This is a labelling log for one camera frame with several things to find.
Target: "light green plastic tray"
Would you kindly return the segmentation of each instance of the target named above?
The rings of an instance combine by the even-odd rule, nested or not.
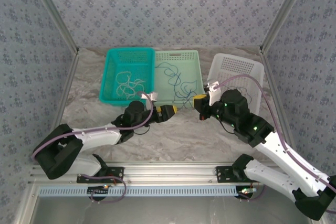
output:
[[[199,60],[196,50],[155,52],[156,106],[193,107],[193,96],[204,93]]]

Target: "teal basket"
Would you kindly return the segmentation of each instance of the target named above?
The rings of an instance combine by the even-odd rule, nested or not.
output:
[[[155,55],[155,105],[192,108],[193,97],[204,93],[198,51],[156,51]]]
[[[112,48],[107,52],[99,100],[127,106],[138,91],[154,90],[155,51],[147,47]]]

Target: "table surface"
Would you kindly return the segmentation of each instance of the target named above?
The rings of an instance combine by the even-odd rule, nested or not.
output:
[[[244,48],[156,48],[155,50],[196,49],[199,53],[202,78],[205,82],[213,57],[221,52],[261,62],[257,47]],[[62,123],[70,127],[104,126],[123,113],[124,108],[99,101],[101,77],[107,49],[80,49],[79,61],[67,98]],[[264,75],[263,90],[276,113],[269,84]],[[261,99],[259,115],[273,125],[267,105]],[[269,159],[221,128],[215,119],[200,121],[197,111],[179,110],[170,120],[152,124],[144,135],[134,135],[115,146],[87,150],[105,161],[222,161],[233,162],[245,153],[260,161]]]

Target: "patterned wallpaper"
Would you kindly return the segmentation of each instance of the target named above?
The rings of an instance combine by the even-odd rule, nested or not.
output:
[[[260,45],[284,0],[53,0],[79,47]]]
[[[267,52],[299,153],[330,175],[336,175],[335,39],[336,1],[297,0]]]
[[[0,0],[0,223],[12,223],[30,153],[53,122],[72,53],[40,0]]]

